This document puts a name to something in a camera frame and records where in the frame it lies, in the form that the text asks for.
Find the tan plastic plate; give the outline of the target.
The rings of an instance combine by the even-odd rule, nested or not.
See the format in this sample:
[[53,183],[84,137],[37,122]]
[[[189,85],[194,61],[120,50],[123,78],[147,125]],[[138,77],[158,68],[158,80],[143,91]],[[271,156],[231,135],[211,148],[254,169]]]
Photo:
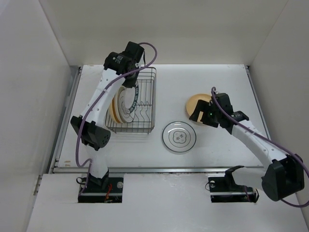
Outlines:
[[[188,99],[188,101],[186,102],[186,112],[187,112],[188,118],[193,114],[198,100],[203,100],[205,102],[210,102],[211,95],[200,93],[200,94],[196,94],[196,95],[193,95],[192,97],[190,97]],[[206,126],[205,124],[203,124],[201,122],[202,116],[203,116],[203,112],[199,112],[199,116],[198,116],[197,122],[194,121],[194,123],[196,125]]]

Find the white bowl green band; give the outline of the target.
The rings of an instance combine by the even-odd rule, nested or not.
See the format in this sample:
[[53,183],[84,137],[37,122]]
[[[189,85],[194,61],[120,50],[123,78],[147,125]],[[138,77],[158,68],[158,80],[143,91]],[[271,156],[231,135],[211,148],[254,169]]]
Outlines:
[[130,112],[135,110],[138,96],[139,96],[139,84],[138,82],[135,83],[135,86],[132,88],[125,88],[126,94],[126,107],[130,110]]

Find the yellow plate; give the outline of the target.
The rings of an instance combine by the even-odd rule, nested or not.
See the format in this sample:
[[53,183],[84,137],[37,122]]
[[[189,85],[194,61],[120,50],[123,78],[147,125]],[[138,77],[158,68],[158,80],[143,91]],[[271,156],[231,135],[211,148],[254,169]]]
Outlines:
[[116,114],[115,114],[115,110],[114,110],[114,99],[112,99],[112,102],[110,103],[110,106],[109,106],[109,113],[110,113],[110,116],[111,118],[113,119],[113,121],[115,123],[120,123],[120,121],[118,120]]

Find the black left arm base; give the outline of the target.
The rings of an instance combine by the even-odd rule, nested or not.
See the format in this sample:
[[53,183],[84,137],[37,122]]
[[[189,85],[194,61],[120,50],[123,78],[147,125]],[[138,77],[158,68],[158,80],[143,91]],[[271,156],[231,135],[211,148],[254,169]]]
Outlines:
[[85,190],[81,193],[86,178],[79,177],[80,184],[78,203],[122,203],[123,198],[123,177],[109,177],[105,188],[101,188],[89,182]]

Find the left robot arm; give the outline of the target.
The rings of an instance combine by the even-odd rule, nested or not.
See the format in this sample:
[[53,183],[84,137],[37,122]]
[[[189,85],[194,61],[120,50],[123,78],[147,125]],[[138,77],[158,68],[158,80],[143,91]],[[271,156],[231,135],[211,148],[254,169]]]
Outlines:
[[91,185],[96,191],[104,191],[108,186],[109,169],[102,155],[95,153],[80,163],[80,145],[95,151],[105,147],[111,132],[103,127],[105,115],[120,87],[134,87],[139,72],[149,64],[140,65],[145,60],[144,43],[128,42],[124,51],[111,52],[105,58],[99,83],[88,105],[79,116],[73,116],[70,123],[77,134],[75,162],[79,168],[88,165],[85,179],[77,178],[77,183],[86,189]]

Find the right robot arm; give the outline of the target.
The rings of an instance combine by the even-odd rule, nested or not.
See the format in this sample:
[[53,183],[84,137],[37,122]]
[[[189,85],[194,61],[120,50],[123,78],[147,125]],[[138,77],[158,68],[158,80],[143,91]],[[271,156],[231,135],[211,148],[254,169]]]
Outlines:
[[196,94],[187,101],[186,111],[191,121],[225,129],[263,165],[261,171],[238,165],[226,170],[224,177],[213,178],[224,192],[260,189],[277,202],[304,189],[308,170],[302,159],[264,137],[242,111],[234,111],[226,93]]

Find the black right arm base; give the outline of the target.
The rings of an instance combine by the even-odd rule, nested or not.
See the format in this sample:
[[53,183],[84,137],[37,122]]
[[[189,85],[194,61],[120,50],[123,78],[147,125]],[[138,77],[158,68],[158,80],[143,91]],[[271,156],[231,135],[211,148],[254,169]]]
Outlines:
[[230,185],[223,176],[209,177],[205,186],[208,186],[212,203],[257,203],[259,199],[257,190],[246,186]]

